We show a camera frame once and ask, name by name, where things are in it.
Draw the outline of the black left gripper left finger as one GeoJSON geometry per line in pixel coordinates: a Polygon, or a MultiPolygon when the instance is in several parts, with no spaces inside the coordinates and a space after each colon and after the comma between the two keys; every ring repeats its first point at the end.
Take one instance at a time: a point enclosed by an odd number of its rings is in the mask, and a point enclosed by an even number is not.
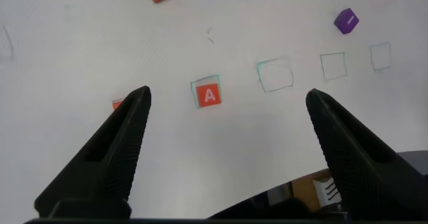
{"type": "Polygon", "coordinates": [[[147,86],[125,97],[35,200],[41,218],[129,219],[128,198],[150,106],[147,86]]]}

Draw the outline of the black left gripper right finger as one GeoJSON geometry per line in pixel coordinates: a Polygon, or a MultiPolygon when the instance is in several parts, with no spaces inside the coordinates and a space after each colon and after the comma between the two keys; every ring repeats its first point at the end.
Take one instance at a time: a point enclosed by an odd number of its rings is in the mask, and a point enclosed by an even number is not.
{"type": "Polygon", "coordinates": [[[427,177],[332,96],[317,89],[306,106],[328,168],[353,219],[427,220],[427,177]]]}

